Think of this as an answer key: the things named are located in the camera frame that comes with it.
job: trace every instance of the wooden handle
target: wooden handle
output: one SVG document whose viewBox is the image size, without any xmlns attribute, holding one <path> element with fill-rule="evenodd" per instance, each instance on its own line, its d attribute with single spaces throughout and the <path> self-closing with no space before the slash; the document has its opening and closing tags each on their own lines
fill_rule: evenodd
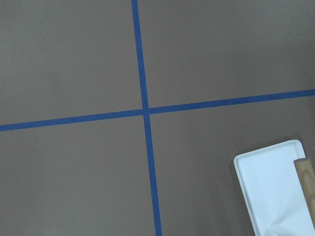
<svg viewBox="0 0 315 236">
<path fill-rule="evenodd" d="M 295 160 L 294 165 L 315 228 L 315 174 L 312 163 L 308 158 L 301 158 Z"/>
</svg>

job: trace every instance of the white plastic object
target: white plastic object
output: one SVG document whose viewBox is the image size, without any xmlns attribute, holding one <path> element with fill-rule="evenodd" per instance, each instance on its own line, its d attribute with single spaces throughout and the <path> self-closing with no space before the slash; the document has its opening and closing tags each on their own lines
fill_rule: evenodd
<svg viewBox="0 0 315 236">
<path fill-rule="evenodd" d="M 305 158 L 291 140 L 234 158 L 256 236 L 315 236 L 293 161 Z"/>
</svg>

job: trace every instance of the white tray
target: white tray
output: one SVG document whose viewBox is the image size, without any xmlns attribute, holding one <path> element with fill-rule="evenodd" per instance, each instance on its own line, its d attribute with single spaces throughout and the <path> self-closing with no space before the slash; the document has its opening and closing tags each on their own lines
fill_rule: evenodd
<svg viewBox="0 0 315 236">
<path fill-rule="evenodd" d="M 299 158 L 305 158 L 305 154 L 298 140 L 235 157 L 256 236 L 315 236 L 293 163 Z"/>
</svg>

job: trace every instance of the wooden stick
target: wooden stick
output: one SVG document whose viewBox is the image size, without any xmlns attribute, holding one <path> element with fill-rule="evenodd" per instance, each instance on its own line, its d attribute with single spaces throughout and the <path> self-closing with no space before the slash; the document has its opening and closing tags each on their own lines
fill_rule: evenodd
<svg viewBox="0 0 315 236">
<path fill-rule="evenodd" d="M 315 174 L 311 160 L 301 158 L 294 161 L 295 169 L 315 228 Z"/>
</svg>

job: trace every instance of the blue tape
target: blue tape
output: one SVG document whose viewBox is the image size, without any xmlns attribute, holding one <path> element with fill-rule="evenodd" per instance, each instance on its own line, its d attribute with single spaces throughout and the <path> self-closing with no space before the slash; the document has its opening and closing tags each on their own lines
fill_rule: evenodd
<svg viewBox="0 0 315 236">
<path fill-rule="evenodd" d="M 142 100 L 142 108 L 143 108 L 143 113 L 144 113 L 143 121 L 144 121 L 144 130 L 145 130 L 145 136 L 146 136 L 154 225 L 155 225 L 155 230 L 156 230 L 156 236 L 162 236 L 162 227 L 161 227 L 161 219 L 160 219 L 159 204 L 158 204 L 158 187 L 157 187 L 156 169 L 155 169 L 155 164 L 154 164 L 153 143 L 152 143 L 151 124 L 150 124 L 149 101 L 148 101 L 148 92 L 147 92 L 147 84 L 146 84 L 146 75 L 145 75 L 145 69 L 144 69 L 144 59 L 143 59 L 139 10 L 138 10 L 137 0 L 132 0 L 131 5 L 132 5 L 133 26 L 134 26 L 134 35 L 135 35 L 137 59 L 138 59 L 141 100 Z"/>
<path fill-rule="evenodd" d="M 208 102 L 196 102 L 196 103 L 180 104 L 180 105 L 165 106 L 165 107 L 154 107 L 154 108 L 150 108 L 149 110 L 150 110 L 150 114 L 158 114 L 158 113 L 187 111 L 187 110 L 195 110 L 195 109 L 201 109 L 201 108 L 222 107 L 222 106 L 230 106 L 230 105 L 236 105 L 236 104 L 246 104 L 246 103 L 254 103 L 254 102 L 289 99 L 289 98 L 296 98 L 296 97 L 308 97 L 308 96 L 315 96 L 315 89 L 294 91 L 294 92 L 273 93 L 273 94 L 250 96 L 250 97 L 231 98 L 231 99 L 223 99 L 223 100 L 208 101 Z"/>
<path fill-rule="evenodd" d="M 60 124 L 71 124 L 71 123 L 87 122 L 87 121 L 93 121 L 93 120 L 134 117 L 134 116 L 141 116 L 141 115 L 143 115 L 142 109 L 123 111 L 123 112 L 110 112 L 110 113 L 79 116 L 79 117 L 48 119 L 48 120 L 0 125 L 0 131 L 8 131 L 8 130 L 15 130 L 15 129 L 28 129 L 28 128 L 36 128 L 36 127 L 44 127 L 44 126 L 60 125 Z"/>
</svg>

